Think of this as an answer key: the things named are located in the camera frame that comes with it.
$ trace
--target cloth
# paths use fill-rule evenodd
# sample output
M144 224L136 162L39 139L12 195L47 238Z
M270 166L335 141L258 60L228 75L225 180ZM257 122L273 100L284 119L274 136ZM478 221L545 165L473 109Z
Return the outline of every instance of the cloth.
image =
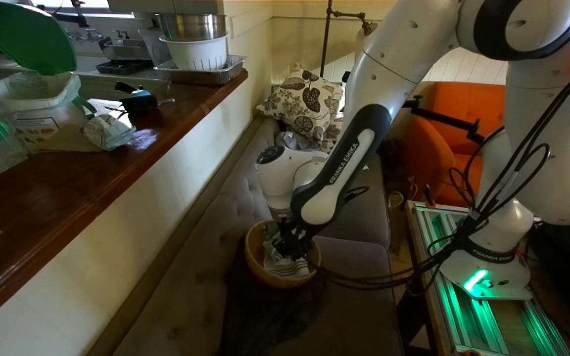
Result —
M243 241L226 275L226 286L220 356L262 356L267 348L297 338L321 314L326 289L318 276L294 289L263 284L247 267Z
M300 278L309 274L309 266L305 259L298 259L292 261L290 258L283 258L283 256L274 247L274 241L281 238L276 223L268 223L263 230L263 252L265 259L263 259L263 268L274 275L280 277Z

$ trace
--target wooden bowl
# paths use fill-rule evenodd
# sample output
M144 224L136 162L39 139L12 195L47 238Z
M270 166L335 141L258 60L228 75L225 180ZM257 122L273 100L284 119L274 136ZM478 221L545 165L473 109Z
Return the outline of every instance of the wooden bowl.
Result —
M245 256L246 262L249 269L260 279L263 283L279 289L289 289L302 286L307 283L316 275L316 270L309 268L310 273L305 277L280 277L267 272L263 268L263 259L265 259L265 253L263 253L263 226L267 223L275 223L274 221L262 221L254 225L246 235L245 240ZM315 265L321 265L321 252L318 250L316 243L312 241L312 249L307 254L311 262Z

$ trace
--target green lid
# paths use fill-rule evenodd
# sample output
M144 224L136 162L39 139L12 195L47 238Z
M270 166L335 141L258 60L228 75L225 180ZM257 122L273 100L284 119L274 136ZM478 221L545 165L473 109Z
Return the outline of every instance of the green lid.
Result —
M0 2L0 50L42 75L76 70L76 54L65 31L36 7Z

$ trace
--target gray sofa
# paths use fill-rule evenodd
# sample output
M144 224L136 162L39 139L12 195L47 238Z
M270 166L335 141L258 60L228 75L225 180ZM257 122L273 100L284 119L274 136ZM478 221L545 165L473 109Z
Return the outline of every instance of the gray sofa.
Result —
M169 260L160 282L151 287L150 298L142 302L142 308L136 308L132 320L117 315L112 323L124 332L104 333L91 355L101 354L99 350L111 350L115 356L217 354L226 306L224 279L235 248L252 225L271 218L258 184L255 160L260 151L274 144L276 126L270 119L256 120L260 121L246 133L251 139L242 140L249 143L178 247L179 252ZM389 227L379 158L375 156L368 165L370 171L361 172L354 186L368 185L369 191L348 203L339 219L315 237L326 268L352 277L389 273ZM141 299L141 293L132 293L130 298ZM107 341L111 337L118 337L113 340L117 347L106 346L112 343ZM401 355L392 293L329 284L318 320L299 338L273 347L267 354Z

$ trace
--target crumpled paper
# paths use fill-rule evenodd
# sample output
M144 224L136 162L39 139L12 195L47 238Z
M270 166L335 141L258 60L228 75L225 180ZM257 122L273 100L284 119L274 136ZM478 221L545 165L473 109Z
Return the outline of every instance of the crumpled paper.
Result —
M129 143L136 131L128 119L120 120L123 115L123 111L117 110L98 115L83 126L82 133L89 142L105 151L123 146Z

